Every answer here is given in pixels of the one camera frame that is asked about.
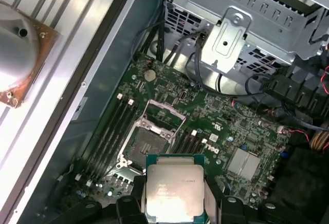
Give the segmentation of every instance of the ventilation holes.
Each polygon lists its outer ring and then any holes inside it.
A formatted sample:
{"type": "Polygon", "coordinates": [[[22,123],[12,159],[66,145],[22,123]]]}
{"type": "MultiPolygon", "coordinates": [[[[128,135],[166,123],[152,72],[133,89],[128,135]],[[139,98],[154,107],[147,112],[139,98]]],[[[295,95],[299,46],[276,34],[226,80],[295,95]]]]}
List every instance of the ventilation holes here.
{"type": "MultiPolygon", "coordinates": [[[[270,70],[275,70],[282,67],[281,64],[275,62],[275,57],[271,55],[265,55],[261,53],[259,49],[254,49],[253,51],[249,52],[249,55],[256,58],[257,62],[247,65],[246,67],[255,73],[266,73],[270,70]]],[[[238,61],[240,65],[245,65],[247,63],[247,61],[245,61],[245,63],[241,64],[242,62],[242,60],[238,61]]]]}
{"type": "Polygon", "coordinates": [[[195,32],[200,26],[201,19],[186,12],[170,6],[166,13],[166,25],[171,30],[176,31],[182,35],[189,35],[195,32]]]}

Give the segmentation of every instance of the black cable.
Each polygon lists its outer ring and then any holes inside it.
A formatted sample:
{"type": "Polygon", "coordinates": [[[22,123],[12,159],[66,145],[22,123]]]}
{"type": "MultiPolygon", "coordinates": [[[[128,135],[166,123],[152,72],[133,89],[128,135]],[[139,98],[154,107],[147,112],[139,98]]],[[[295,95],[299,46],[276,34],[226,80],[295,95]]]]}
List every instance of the black cable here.
{"type": "Polygon", "coordinates": [[[200,38],[197,39],[196,44],[195,44],[195,59],[194,59],[194,70],[195,74],[198,78],[199,84],[204,90],[207,90],[210,93],[216,94],[219,97],[228,97],[228,98],[240,98],[240,97],[252,97],[252,96],[258,96],[258,95],[263,95],[264,93],[255,93],[255,94],[246,94],[246,95],[233,95],[233,94],[224,94],[220,93],[216,90],[213,90],[203,84],[202,78],[201,78],[201,73],[200,73],[200,61],[201,61],[201,41],[200,38]]]}
{"type": "Polygon", "coordinates": [[[191,62],[191,60],[192,60],[192,58],[193,58],[194,55],[195,55],[195,53],[192,53],[192,54],[188,57],[184,69],[185,69],[185,73],[186,73],[187,78],[191,81],[191,83],[193,83],[194,85],[196,85],[196,83],[195,83],[195,82],[192,80],[192,78],[190,77],[190,75],[189,75],[189,71],[188,71],[188,69],[187,69],[187,67],[188,67],[189,63],[191,62]]]}
{"type": "MultiPolygon", "coordinates": [[[[248,95],[251,95],[251,92],[250,92],[250,89],[249,89],[249,82],[250,82],[251,79],[253,79],[253,78],[255,78],[255,77],[265,77],[265,78],[268,78],[268,79],[269,79],[270,76],[267,75],[267,74],[264,74],[264,73],[256,73],[256,74],[250,76],[250,77],[246,80],[246,82],[245,82],[245,90],[246,90],[246,92],[247,92],[248,95]]],[[[254,97],[254,96],[251,96],[251,97],[252,97],[256,102],[259,102],[258,99],[257,99],[256,97],[254,97]]]]}
{"type": "Polygon", "coordinates": [[[173,55],[176,53],[180,43],[186,39],[189,39],[189,38],[194,38],[198,35],[200,35],[201,32],[196,32],[196,33],[192,33],[192,34],[189,34],[189,35],[184,35],[182,36],[180,39],[177,40],[177,42],[175,43],[175,46],[173,47],[173,49],[171,50],[170,54],[166,57],[166,59],[164,60],[164,64],[167,64],[169,62],[169,60],[173,57],[173,55]]]}
{"type": "Polygon", "coordinates": [[[301,125],[305,128],[311,129],[311,130],[320,130],[323,132],[329,132],[329,128],[323,128],[323,127],[319,127],[316,125],[311,125],[311,124],[308,124],[305,121],[301,120],[300,118],[298,118],[296,116],[296,114],[294,114],[293,112],[291,112],[288,109],[287,105],[284,102],[282,102],[282,108],[283,108],[284,112],[286,113],[286,115],[288,115],[289,117],[292,117],[296,121],[296,123],[298,123],[299,125],[301,125]]]}
{"type": "Polygon", "coordinates": [[[154,37],[155,37],[157,31],[158,31],[157,26],[155,26],[155,27],[153,27],[153,28],[151,29],[151,31],[150,31],[150,33],[148,34],[147,38],[145,39],[143,45],[142,45],[142,46],[140,47],[140,49],[139,49],[140,52],[143,52],[143,53],[145,53],[145,54],[148,53],[148,50],[149,50],[149,48],[150,48],[150,46],[151,46],[151,44],[152,44],[152,42],[153,42],[153,39],[154,39],[154,37]]]}
{"type": "Polygon", "coordinates": [[[163,22],[164,22],[164,20],[161,20],[161,21],[156,22],[156,23],[154,23],[154,24],[152,24],[152,25],[150,25],[150,26],[147,26],[146,28],[141,29],[140,31],[137,32],[137,34],[136,34],[136,36],[135,36],[135,38],[134,38],[134,41],[133,41],[133,44],[132,44],[131,50],[130,50],[130,57],[131,57],[131,60],[134,58],[134,49],[135,49],[135,45],[136,45],[136,41],[137,41],[138,37],[139,37],[144,31],[149,30],[149,29],[152,29],[153,27],[158,26],[158,25],[160,25],[160,24],[163,23],[163,22]]]}
{"type": "MultiPolygon", "coordinates": [[[[162,6],[159,19],[163,20],[165,18],[165,7],[162,6]]],[[[159,26],[158,32],[158,42],[157,42],[157,50],[156,50],[156,60],[162,62],[163,61],[163,54],[165,53],[165,23],[161,23],[159,26]]]]}

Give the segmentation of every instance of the screw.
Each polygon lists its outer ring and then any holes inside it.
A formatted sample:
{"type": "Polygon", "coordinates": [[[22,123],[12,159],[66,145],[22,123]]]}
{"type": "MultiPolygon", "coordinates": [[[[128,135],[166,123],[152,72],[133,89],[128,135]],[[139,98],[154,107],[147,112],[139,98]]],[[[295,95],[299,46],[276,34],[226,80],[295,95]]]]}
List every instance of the screw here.
{"type": "Polygon", "coordinates": [[[265,205],[265,207],[268,208],[268,209],[270,209],[270,210],[275,210],[276,209],[276,207],[272,203],[267,203],[265,205]]]}
{"type": "Polygon", "coordinates": [[[237,25],[239,22],[240,22],[240,18],[236,16],[233,20],[233,23],[237,25]]]}
{"type": "Polygon", "coordinates": [[[229,202],[231,202],[231,203],[235,203],[235,202],[236,202],[236,199],[233,198],[233,197],[229,197],[227,200],[228,200],[229,202]]]}

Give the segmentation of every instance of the cable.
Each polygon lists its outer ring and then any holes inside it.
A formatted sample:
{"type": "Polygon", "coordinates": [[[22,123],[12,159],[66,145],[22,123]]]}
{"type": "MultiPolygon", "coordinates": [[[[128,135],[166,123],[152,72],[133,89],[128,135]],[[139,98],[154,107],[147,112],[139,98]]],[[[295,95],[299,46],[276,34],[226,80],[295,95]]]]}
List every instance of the cable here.
{"type": "Polygon", "coordinates": [[[201,85],[201,87],[204,90],[207,90],[210,93],[216,94],[219,97],[227,97],[227,98],[240,98],[240,97],[253,97],[253,96],[258,96],[258,95],[263,95],[264,93],[255,93],[255,94],[246,94],[246,95],[233,95],[233,94],[223,94],[220,93],[216,90],[213,90],[207,86],[205,86],[203,84],[202,78],[201,78],[201,73],[200,73],[200,61],[201,61],[201,52],[202,52],[202,48],[201,48],[201,41],[200,38],[196,41],[195,44],[195,59],[194,59],[194,70],[195,70],[195,74],[198,78],[198,81],[201,85]]]}
{"type": "MultiPolygon", "coordinates": [[[[250,89],[249,89],[249,81],[255,77],[265,77],[265,78],[268,78],[269,79],[269,75],[267,74],[264,74],[264,73],[256,73],[252,76],[250,76],[247,80],[246,80],[246,83],[245,83],[245,90],[247,92],[247,94],[251,95],[251,92],[250,92],[250,89]]],[[[259,102],[258,99],[254,96],[252,96],[252,98],[256,101],[256,102],[259,102]]]]}
{"type": "Polygon", "coordinates": [[[325,145],[325,147],[323,147],[322,152],[324,153],[324,151],[325,151],[328,147],[329,147],[329,143],[327,143],[327,144],[325,145]]]}
{"type": "Polygon", "coordinates": [[[289,131],[290,133],[301,133],[301,134],[304,134],[305,137],[306,137],[306,139],[307,139],[307,141],[309,142],[309,136],[308,136],[308,134],[307,134],[305,131],[303,131],[303,130],[299,130],[299,129],[296,129],[296,130],[289,129],[288,131],[289,131]]]}
{"type": "MultiPolygon", "coordinates": [[[[159,19],[163,20],[165,15],[165,7],[162,6],[159,19]]],[[[157,50],[156,50],[156,60],[162,62],[163,54],[165,53],[165,22],[159,24],[158,30],[158,40],[157,40],[157,50]]]]}
{"type": "Polygon", "coordinates": [[[321,130],[323,132],[329,132],[328,128],[323,128],[323,127],[319,127],[319,126],[315,126],[315,125],[311,125],[306,123],[305,121],[299,119],[298,117],[296,117],[296,115],[294,113],[292,113],[286,106],[286,104],[284,102],[282,102],[282,108],[284,110],[284,112],[286,113],[286,115],[292,117],[299,125],[311,129],[311,130],[321,130]]]}
{"type": "Polygon", "coordinates": [[[175,43],[173,49],[171,50],[170,54],[166,57],[166,59],[164,60],[164,64],[167,64],[169,62],[169,60],[174,56],[174,54],[176,53],[178,47],[179,47],[179,44],[186,40],[186,39],[189,39],[189,38],[194,38],[198,35],[200,35],[201,32],[196,32],[196,33],[192,33],[192,34],[189,34],[189,35],[184,35],[182,36],[180,39],[177,40],[177,42],[175,43]]]}
{"type": "Polygon", "coordinates": [[[320,82],[322,84],[322,88],[324,89],[324,91],[326,92],[327,95],[329,95],[329,91],[325,87],[323,81],[324,81],[325,76],[327,75],[328,70],[329,70],[329,66],[326,66],[326,68],[324,69],[324,73],[323,73],[322,77],[320,78],[320,82]]]}
{"type": "Polygon", "coordinates": [[[131,60],[134,58],[134,50],[135,50],[135,45],[136,45],[136,41],[137,41],[138,37],[139,37],[144,31],[149,30],[149,29],[152,29],[153,27],[158,26],[158,25],[160,25],[160,24],[163,23],[163,22],[164,22],[164,20],[161,20],[161,21],[156,22],[155,24],[152,24],[152,25],[150,25],[150,26],[147,26],[146,28],[141,29],[140,31],[137,32],[137,34],[136,34],[136,36],[135,36],[135,38],[134,38],[133,44],[132,44],[132,48],[131,48],[131,50],[130,50],[130,59],[131,59],[131,60]]]}
{"type": "Polygon", "coordinates": [[[195,55],[195,53],[192,53],[192,54],[188,57],[184,69],[185,69],[186,77],[190,80],[191,83],[193,83],[194,85],[196,85],[196,83],[191,79],[191,77],[190,77],[190,75],[189,75],[189,71],[188,71],[188,69],[187,69],[187,67],[188,67],[189,63],[191,62],[191,60],[192,60],[192,58],[193,58],[194,55],[195,55]]]}

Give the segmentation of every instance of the integrated circuit chip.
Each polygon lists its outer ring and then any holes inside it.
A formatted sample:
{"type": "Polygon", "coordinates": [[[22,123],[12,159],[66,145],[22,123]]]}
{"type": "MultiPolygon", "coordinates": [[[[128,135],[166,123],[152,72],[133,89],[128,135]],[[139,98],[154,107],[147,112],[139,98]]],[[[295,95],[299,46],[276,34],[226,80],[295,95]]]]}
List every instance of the integrated circuit chip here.
{"type": "Polygon", "coordinates": [[[243,128],[246,128],[247,125],[248,125],[248,121],[247,121],[247,120],[242,120],[242,121],[240,122],[240,126],[243,127],[243,128]]]}
{"type": "Polygon", "coordinates": [[[137,163],[143,168],[146,166],[148,154],[160,154],[168,144],[167,140],[144,128],[139,128],[127,159],[137,163]]]}
{"type": "Polygon", "coordinates": [[[220,107],[220,105],[221,105],[220,101],[214,100],[211,106],[217,109],[220,107]]]}

